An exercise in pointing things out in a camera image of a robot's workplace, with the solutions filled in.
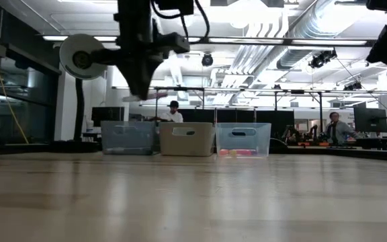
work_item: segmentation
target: yellow cable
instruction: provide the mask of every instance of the yellow cable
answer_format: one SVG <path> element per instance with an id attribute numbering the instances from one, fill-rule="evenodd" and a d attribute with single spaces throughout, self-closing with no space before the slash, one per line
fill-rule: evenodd
<path id="1" fill-rule="evenodd" d="M 5 99 L 7 100 L 8 107 L 9 107 L 9 109 L 10 109 L 11 115 L 13 116 L 13 119 L 14 119 L 14 121 L 16 122 L 16 125 L 17 125 L 17 127 L 19 128 L 19 130 L 20 130 L 20 132 L 21 132 L 21 135 L 22 135 L 23 138 L 25 139 L 25 143 L 26 143 L 26 144 L 29 144 L 29 141 L 28 141 L 28 139 L 26 138 L 26 135 L 25 135 L 25 133 L 24 133 L 24 130 L 23 130 L 22 127 L 20 126 L 19 121 L 17 120 L 16 115 L 14 114 L 13 108 L 11 108 L 10 101 L 8 100 L 7 93 L 5 92 L 5 86 L 4 86 L 3 79 L 2 79 L 2 77 L 1 77 L 1 72 L 0 72 L 0 84 L 1 84 L 1 86 L 2 86 L 2 88 L 3 88 L 3 93 L 4 93 L 4 96 L 5 96 Z"/>

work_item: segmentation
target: computer monitor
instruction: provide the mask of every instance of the computer monitor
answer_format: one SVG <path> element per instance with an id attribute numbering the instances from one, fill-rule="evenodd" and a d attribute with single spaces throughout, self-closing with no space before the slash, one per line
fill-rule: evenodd
<path id="1" fill-rule="evenodd" d="M 355 130 L 358 132 L 387 132 L 386 110 L 354 108 Z"/>
<path id="2" fill-rule="evenodd" d="M 214 122 L 214 110 L 179 109 L 183 122 Z"/>
<path id="3" fill-rule="evenodd" d="M 92 121 L 94 127 L 101 127 L 101 121 L 123 121 L 123 107 L 94 107 L 92 108 Z"/>

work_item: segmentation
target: beige plastic bin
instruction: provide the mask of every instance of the beige plastic bin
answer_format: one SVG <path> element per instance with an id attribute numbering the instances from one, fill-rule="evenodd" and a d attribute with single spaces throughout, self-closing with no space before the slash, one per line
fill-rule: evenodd
<path id="1" fill-rule="evenodd" d="M 207 157 L 213 153 L 212 123 L 160 123 L 162 155 Z"/>

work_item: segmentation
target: black cap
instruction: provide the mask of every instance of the black cap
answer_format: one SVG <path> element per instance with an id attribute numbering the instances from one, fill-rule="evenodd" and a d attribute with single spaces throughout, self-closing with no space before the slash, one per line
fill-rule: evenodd
<path id="1" fill-rule="evenodd" d="M 169 107 L 170 108 L 178 108 L 179 107 L 179 102 L 171 101 L 171 103 L 169 103 Z"/>

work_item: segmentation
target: glass wall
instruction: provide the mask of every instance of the glass wall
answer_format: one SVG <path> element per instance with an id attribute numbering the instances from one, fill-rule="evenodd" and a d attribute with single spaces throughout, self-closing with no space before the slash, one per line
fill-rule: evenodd
<path id="1" fill-rule="evenodd" d="M 1 59 L 1 76 L 7 93 L 51 104 L 55 101 L 54 78 L 10 58 Z"/>
<path id="2" fill-rule="evenodd" d="M 29 143 L 48 143 L 54 136 L 57 75 L 44 74 L 30 67 L 25 60 L 0 58 L 2 81 L 8 98 L 0 84 L 0 141 L 3 144 L 24 144 L 22 132 Z"/>
<path id="3" fill-rule="evenodd" d="M 13 98 L 8 98 L 8 101 L 30 143 L 47 143 L 52 140 L 53 108 Z M 25 143 L 3 95 L 0 95 L 0 137 L 10 144 Z"/>

